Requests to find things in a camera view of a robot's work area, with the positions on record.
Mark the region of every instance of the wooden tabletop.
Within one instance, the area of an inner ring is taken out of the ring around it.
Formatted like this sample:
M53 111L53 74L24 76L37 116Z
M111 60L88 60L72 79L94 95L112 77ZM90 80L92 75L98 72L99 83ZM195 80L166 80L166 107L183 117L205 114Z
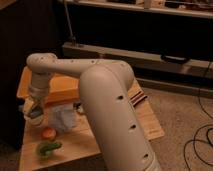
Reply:
M17 91L17 97L24 99L28 96L27 87L30 78L31 72L25 67ZM128 95L132 97L138 91L142 90L135 80ZM41 142L41 131L48 125L48 114L51 106L61 102L71 103L77 99L79 99L78 80L63 75L55 75L51 80L50 94L46 99L44 122L37 127L26 122L20 157L20 171L41 169L100 153L85 115L77 115L77 126L68 133L57 136L57 141L62 142L63 145L60 149L54 151L53 156L41 160L35 153L36 146ZM145 135L149 140L164 135L164 131L147 99L140 102L135 109Z

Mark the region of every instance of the cable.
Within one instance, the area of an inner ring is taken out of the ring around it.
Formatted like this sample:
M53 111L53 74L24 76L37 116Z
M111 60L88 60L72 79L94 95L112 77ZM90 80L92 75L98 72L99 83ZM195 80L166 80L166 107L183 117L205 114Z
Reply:
M203 80L202 80L202 83L204 83L204 81L205 81L205 78L206 78L206 75L207 75L207 73L208 73L208 71L209 71L210 66L211 66L211 62L209 62L207 68L205 69L205 71L204 71L204 73L203 73L203 77L202 77ZM202 109L202 111L203 111L210 119L213 119L213 116L212 116L210 113L208 113L208 112L206 111L206 109L203 107L203 105L202 105L202 103L201 103L201 98L200 98L200 95L201 95L201 88L202 88L202 84L201 84L201 86L200 86L199 89L198 89L198 96L197 96L197 97L198 97L198 102L199 102L200 108ZM197 139L197 135L198 135L198 133L200 132L200 130L202 130L202 129L206 128L206 127L211 127L211 128L209 128L209 129L206 131L206 139L207 139L207 141ZM191 171L191 169L190 169L189 164L188 164L188 161L187 161L187 159L186 159L186 147L187 147L187 145L190 144L190 143L193 143L193 150L194 150L195 155L197 156L197 158L198 158L200 161L202 161L203 163L205 163L206 165L208 165L208 166L210 166L210 167L213 167L213 163L210 163L210 162L204 160L204 159L199 155L199 153L197 152L197 149L196 149L196 142L201 142L201 143L207 144L207 145L209 145L209 146L211 146L211 147L213 148L213 141L212 141L212 140L210 139L210 137L209 137L209 134L210 134L211 131L213 131L213 125L212 125L212 124L204 125L204 126L202 126L202 127L200 127L200 128L197 129L197 131L196 131L195 134L194 134L193 139L188 140L188 141L185 143L184 148L183 148L183 155L184 155L184 161L185 161L186 166L187 166L187 168L188 168L189 171Z
M202 80L202 83L204 83L204 81L205 81L206 74L207 74L208 71L209 71L209 68L210 68L210 66L211 66L211 63L212 63L212 62L209 62L207 68L205 69L205 71L204 71L204 73L203 73L203 77L202 77L203 80ZM202 109L202 111L203 111L209 118L213 119L213 116L212 116L210 113L208 113L208 112L206 111L206 109L203 107L203 104L201 103L201 98L200 98L200 95L201 95L201 88L202 88L202 85L201 85L201 86L199 87L199 89L198 89L198 95L197 95L197 97L198 97L198 103L199 103L200 108Z
M206 132L207 141L202 140L202 139L197 139L198 133L199 133L203 128L206 128L206 127L211 127L211 128L209 128L209 129L207 130L207 132ZM202 161L203 163L205 163L206 165L208 165L208 166L210 166L210 167L213 167L213 163L210 163L210 162L205 161L205 160L199 155L199 153L197 152L197 149L196 149L196 145L195 145L196 142L201 142L201 143L204 143L204 144L207 144L207 145L213 147L213 146L212 146L212 141L211 141L210 138L209 138L209 132L210 132L211 130L213 130L213 125L212 125L212 124L204 125L204 126L202 126L202 127L200 127L200 128L197 129L197 131L195 132L195 135L194 135L194 138L193 138L193 139L188 140L188 141L185 143L184 148L183 148L183 156L184 156L184 161L185 161L185 163L186 163L187 169L188 169L189 171L191 171L191 168L189 167L189 163L188 163L188 161L187 161L187 159L186 159L186 148L187 148L187 145L188 145L189 143L193 143L193 149L194 149L194 152L195 152L196 156L198 157L198 159L199 159L200 161Z

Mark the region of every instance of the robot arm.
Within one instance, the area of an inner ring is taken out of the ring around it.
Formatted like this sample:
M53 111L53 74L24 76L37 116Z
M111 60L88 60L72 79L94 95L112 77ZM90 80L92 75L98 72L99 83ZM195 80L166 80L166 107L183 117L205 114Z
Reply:
M32 80L30 97L23 108L25 116L30 119L40 116L33 109L48 94L54 72L77 77L84 111L108 169L161 170L127 95L134 80L127 63L57 59L53 54L33 54L28 57L27 65L32 70Z

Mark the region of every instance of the speckled floor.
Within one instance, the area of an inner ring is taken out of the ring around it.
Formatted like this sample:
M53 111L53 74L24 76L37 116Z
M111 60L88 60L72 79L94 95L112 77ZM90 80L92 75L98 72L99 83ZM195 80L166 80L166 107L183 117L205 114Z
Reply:
M206 124L213 124L213 120L201 110L195 96L176 94L150 88L143 88L148 95L150 104L157 115L165 136L151 141L151 145L164 171L187 170L183 158L184 144L193 138L196 130ZM213 116L213 99L202 98L205 109ZM205 140L205 131L198 135ZM186 148L186 158L192 171L211 171L209 167L195 156L192 144ZM213 164L213 148L198 143L198 153L205 161ZM14 151L8 145L0 143L0 170L18 170L20 152ZM73 171L105 171L106 166L101 155L89 157L54 166L43 170L73 170Z

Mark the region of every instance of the cardboard box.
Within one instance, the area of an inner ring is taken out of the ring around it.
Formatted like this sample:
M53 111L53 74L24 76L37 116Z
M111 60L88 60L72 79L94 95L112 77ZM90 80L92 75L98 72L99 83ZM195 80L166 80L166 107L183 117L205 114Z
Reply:
M16 0L0 0L0 10L6 8L8 5L16 2Z

